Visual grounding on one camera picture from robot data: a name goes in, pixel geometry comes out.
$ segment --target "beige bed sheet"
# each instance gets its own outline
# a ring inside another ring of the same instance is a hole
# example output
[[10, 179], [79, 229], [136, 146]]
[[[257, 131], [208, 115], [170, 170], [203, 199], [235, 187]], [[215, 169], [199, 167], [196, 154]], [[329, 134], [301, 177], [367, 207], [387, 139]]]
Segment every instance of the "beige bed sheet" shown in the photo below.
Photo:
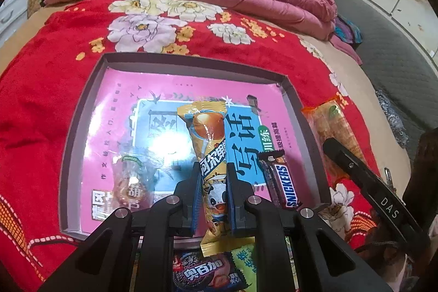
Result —
[[[63, 10], [64, 7], [65, 5], [58, 5], [40, 9], [6, 41], [0, 48], [0, 72], [3, 72], [20, 49], [36, 35], [49, 16]], [[368, 77], [351, 57], [335, 49], [329, 42], [316, 40], [307, 35], [300, 34], [300, 36], [323, 53], [327, 63], [340, 78], [368, 127], [371, 148], [381, 176], [385, 177], [384, 167], [389, 168], [397, 193], [402, 196], [410, 178], [410, 161], [406, 150], [396, 142]]]

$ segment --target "pink book cover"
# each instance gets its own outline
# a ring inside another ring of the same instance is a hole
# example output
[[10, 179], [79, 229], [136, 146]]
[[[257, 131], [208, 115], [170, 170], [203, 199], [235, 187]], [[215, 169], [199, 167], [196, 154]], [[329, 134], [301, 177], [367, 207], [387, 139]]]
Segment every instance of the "pink book cover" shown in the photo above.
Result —
[[[192, 76], [130, 73], [108, 68], [99, 88], [88, 129], [80, 189], [81, 230], [89, 234], [120, 205], [114, 202], [114, 170], [126, 148], [147, 150], [160, 158], [154, 169], [154, 201], [174, 192], [196, 161], [189, 132], [177, 108], [196, 100], [223, 100], [226, 159], [255, 194], [270, 199], [257, 153], [285, 150], [296, 186], [305, 187], [304, 168], [282, 89]], [[305, 189], [297, 192], [302, 201]], [[137, 202], [131, 210], [148, 208]], [[196, 236], [205, 232], [199, 219]]]

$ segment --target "flower center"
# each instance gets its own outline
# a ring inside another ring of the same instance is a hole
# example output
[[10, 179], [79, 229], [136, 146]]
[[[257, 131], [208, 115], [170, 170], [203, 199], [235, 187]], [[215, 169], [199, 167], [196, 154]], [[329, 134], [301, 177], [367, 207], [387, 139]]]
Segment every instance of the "flower center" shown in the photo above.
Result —
[[146, 30], [148, 28], [147, 24], [139, 24], [135, 27], [138, 31]]
[[193, 3], [193, 2], [187, 2], [187, 3], [184, 3], [184, 5], [187, 8], [196, 8], [196, 3]]

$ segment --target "box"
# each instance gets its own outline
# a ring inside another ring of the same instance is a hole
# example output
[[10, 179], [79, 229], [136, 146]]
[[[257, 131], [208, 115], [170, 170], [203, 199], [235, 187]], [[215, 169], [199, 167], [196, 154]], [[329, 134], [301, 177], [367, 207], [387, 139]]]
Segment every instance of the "box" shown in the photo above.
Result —
[[[257, 195], [269, 199], [257, 153], [284, 148], [303, 205], [319, 211], [331, 204], [321, 153], [285, 76], [202, 57], [107, 53], [85, 85], [67, 137], [61, 231], [85, 239], [119, 206], [113, 201], [113, 172], [127, 146], [161, 157], [153, 175], [154, 201], [172, 194], [195, 160], [176, 108], [194, 100], [225, 101], [227, 161]], [[148, 207], [142, 203], [129, 208]]]

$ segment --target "panda illustration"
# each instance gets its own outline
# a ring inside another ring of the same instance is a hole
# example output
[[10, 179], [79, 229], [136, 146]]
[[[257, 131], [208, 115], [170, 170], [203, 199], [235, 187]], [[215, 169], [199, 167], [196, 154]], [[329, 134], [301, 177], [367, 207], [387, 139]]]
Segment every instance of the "panda illustration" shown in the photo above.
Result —
[[207, 191], [208, 206], [212, 211], [213, 223], [226, 220], [226, 184], [210, 184]]

